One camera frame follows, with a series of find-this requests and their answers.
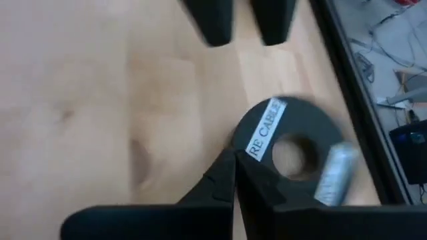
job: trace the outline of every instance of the wooden table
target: wooden table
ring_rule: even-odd
[[[0,239],[56,239],[90,205],[176,202],[272,95],[311,99],[356,142],[308,2],[274,47],[235,9],[233,43],[207,48],[174,0],[3,1]],[[379,204],[363,160],[348,203]]]

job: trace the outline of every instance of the black object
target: black object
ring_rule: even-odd
[[[262,41],[271,46],[288,38],[296,0],[251,0]]]
[[[228,44],[232,40],[232,0],[182,0],[211,47]]]
[[[375,69],[374,64],[371,63],[361,52],[357,52],[354,54],[356,58],[360,70],[362,70],[363,77],[370,83],[375,82]]]
[[[417,123],[420,121],[420,118],[417,116],[417,114],[414,112],[414,110],[409,110],[408,111],[409,114],[409,122],[410,123]]]
[[[233,0],[181,0],[211,47],[232,40]],[[296,0],[251,0],[256,22],[265,45],[283,43],[287,36]]]
[[[413,231],[427,224],[426,209],[327,207],[313,198],[318,174],[306,182],[282,177],[270,160],[272,145],[284,133],[303,134],[315,142],[320,167],[331,145],[342,141],[332,120],[311,103],[291,97],[263,101],[245,115],[231,147],[180,202],[88,208],[66,219],[61,238],[231,239],[235,179],[249,240],[427,236]],[[271,141],[262,138],[267,135]],[[253,144],[264,146],[265,152],[258,155],[262,149],[252,151]]]
[[[390,132],[409,184],[427,183],[427,120]]]

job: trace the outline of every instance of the white label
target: white label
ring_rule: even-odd
[[[327,206],[336,206],[348,187],[358,151],[351,143],[333,146],[320,177],[314,198]]]
[[[286,108],[286,103],[276,98],[271,98],[267,108],[261,117],[258,126],[256,127],[251,141],[246,147],[246,153],[251,155],[257,161],[261,161],[270,141],[272,140],[274,131],[278,126],[283,112]]]

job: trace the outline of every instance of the wire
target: wire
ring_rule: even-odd
[[[420,48],[422,50],[422,52],[424,53],[424,56],[427,57],[427,51],[424,48],[423,44],[421,43],[421,40],[418,36],[418,34],[416,34],[416,28],[423,25],[427,20],[424,20],[423,22],[419,23],[416,27],[412,24],[411,20],[409,20],[409,18],[407,16],[405,16],[406,21],[408,22],[409,26],[411,27],[411,32],[408,36],[408,41],[410,42],[410,37],[413,35],[415,37],[415,39],[417,40],[418,44],[420,45]]]
[[[422,10],[425,12],[425,14],[427,15],[427,9],[425,8],[425,6],[423,6],[423,3],[424,1],[421,1],[421,2],[419,2],[419,6],[421,6],[421,8],[422,8]]]
[[[424,201],[422,200],[422,197],[424,194],[426,194],[426,189],[424,188],[424,184],[420,184],[420,202],[421,204],[425,205]]]
[[[399,88],[398,88],[398,90],[397,90],[397,92],[396,92],[396,94],[394,95],[394,96],[397,96],[397,94],[399,94],[399,92],[400,92],[400,90],[403,88],[403,86],[405,86],[409,81],[411,81],[411,80],[413,80],[415,77],[417,77],[417,76],[419,76],[419,75],[421,75],[421,74],[423,74],[423,73],[425,73],[425,72],[427,72],[427,70],[424,70],[424,71],[422,71],[422,72],[419,72],[419,73],[417,73],[417,74],[415,74],[415,75],[413,75],[413,76],[411,76],[410,78],[408,78],[408,80],[404,80],[404,75],[405,75],[405,73],[402,73],[402,83],[400,84],[400,86],[399,86]],[[401,118],[399,118],[399,116],[398,116],[398,110],[397,110],[397,108],[396,107],[394,107],[394,118],[395,118],[395,120],[396,120],[396,123],[397,123],[397,125],[398,125],[398,127],[400,127],[400,120],[401,120]]]
[[[404,10],[403,11],[400,11],[399,13],[393,13],[393,14],[391,14],[390,16],[388,16],[388,17],[386,17],[386,19],[387,18],[394,18],[394,17],[396,17],[396,16],[398,16],[398,15],[401,15],[401,14],[403,14],[406,10],[408,9],[408,7],[407,8],[404,8]],[[385,21],[384,21],[384,19],[383,19],[383,21],[381,21],[380,23],[378,23],[376,26],[379,26],[379,25],[381,25],[381,24],[383,24]],[[411,36],[411,34],[412,34],[412,31],[408,34],[408,39],[407,39],[407,41],[408,41],[408,45],[409,45],[409,48],[410,48],[410,50],[411,50],[411,56],[412,56],[412,63],[410,64],[410,65],[405,65],[404,63],[401,63],[401,62],[399,62],[395,57],[393,57],[393,55],[391,55],[391,54],[389,54],[389,52],[387,52],[386,50],[385,50],[385,48],[382,46],[382,44],[379,42],[379,40],[377,39],[377,37],[376,37],[376,29],[377,29],[377,27],[371,27],[371,26],[368,26],[368,33],[369,33],[369,35],[371,36],[371,38],[372,38],[372,43],[371,43],[371,50],[372,50],[372,48],[373,48],[373,46],[374,46],[374,44],[373,43],[376,43],[378,46],[379,46],[379,48],[382,50],[382,52],[389,58],[389,59],[391,59],[393,62],[395,62],[396,64],[398,64],[398,65],[400,65],[400,66],[402,66],[402,67],[406,67],[406,68],[411,68],[411,67],[413,67],[413,66],[415,66],[415,52],[414,52],[414,46],[412,46],[412,42],[411,42],[411,40],[410,40],[410,36]]]
[[[412,63],[410,65],[405,65],[404,63],[399,62],[398,60],[396,60],[391,54],[389,54],[381,45],[381,43],[376,39],[375,37],[375,33],[373,33],[372,38],[375,39],[376,44],[381,48],[382,52],[389,58],[391,59],[393,62],[397,63],[398,65],[402,66],[402,67],[406,67],[406,68],[411,68],[413,66],[415,66],[415,52],[414,52],[414,48],[412,46],[412,43],[410,41],[410,38],[408,36],[408,44],[409,44],[409,48],[411,49],[411,55],[412,55]]]
[[[375,27],[378,27],[378,26],[385,24],[385,22],[405,13],[409,8],[411,8],[415,5],[413,2],[406,1],[406,3],[408,3],[407,6],[400,7],[399,10],[397,10],[394,13],[390,14],[389,16],[383,18],[379,23],[375,24]]]
[[[369,25],[366,25],[366,28],[368,29],[368,32],[370,33],[372,28]],[[374,50],[374,38],[371,36],[371,43],[370,43],[369,50],[366,51],[366,49],[363,49],[363,50],[359,50],[357,53],[362,54],[362,55],[367,55],[370,52],[372,52],[372,50]]]

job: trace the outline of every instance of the black tape reel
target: black tape reel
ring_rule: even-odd
[[[258,103],[236,127],[232,147],[246,151],[254,161],[280,174],[273,162],[272,149],[284,135],[300,136],[313,143],[318,165],[310,177],[294,183],[314,194],[331,147],[344,138],[332,118],[309,101],[279,96]]]

